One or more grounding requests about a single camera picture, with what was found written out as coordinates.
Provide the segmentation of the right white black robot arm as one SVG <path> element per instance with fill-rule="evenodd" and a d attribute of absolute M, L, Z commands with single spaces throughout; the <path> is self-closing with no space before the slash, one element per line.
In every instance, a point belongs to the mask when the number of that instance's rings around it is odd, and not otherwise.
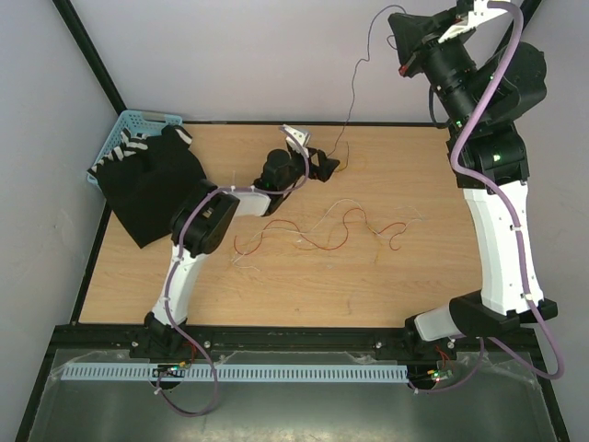
<path fill-rule="evenodd" d="M 522 41 L 519 15 L 507 45 L 483 66 L 465 46 L 477 26 L 508 12 L 518 7 L 460 1 L 431 17 L 394 13 L 388 19 L 400 74 L 426 76 L 447 113 L 448 157 L 471 213 L 482 270 L 480 289 L 406 320 L 402 346 L 414 358 L 445 339 L 498 338 L 558 313 L 535 275 L 526 214 L 529 166 L 515 127 L 547 95 L 544 53 Z"/>

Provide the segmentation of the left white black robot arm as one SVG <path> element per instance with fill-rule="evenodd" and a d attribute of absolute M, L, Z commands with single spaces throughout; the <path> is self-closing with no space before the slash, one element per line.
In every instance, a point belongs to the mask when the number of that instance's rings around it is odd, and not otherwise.
<path fill-rule="evenodd" d="M 340 165 L 336 158 L 305 147 L 273 149 L 262 172 L 248 187 L 219 188 L 200 180 L 171 222 L 172 253 L 161 294 L 144 318 L 151 345 L 162 356 L 176 355 L 184 344 L 193 288 L 205 260 L 221 245 L 234 218 L 273 214 L 304 180 L 325 182 Z"/>

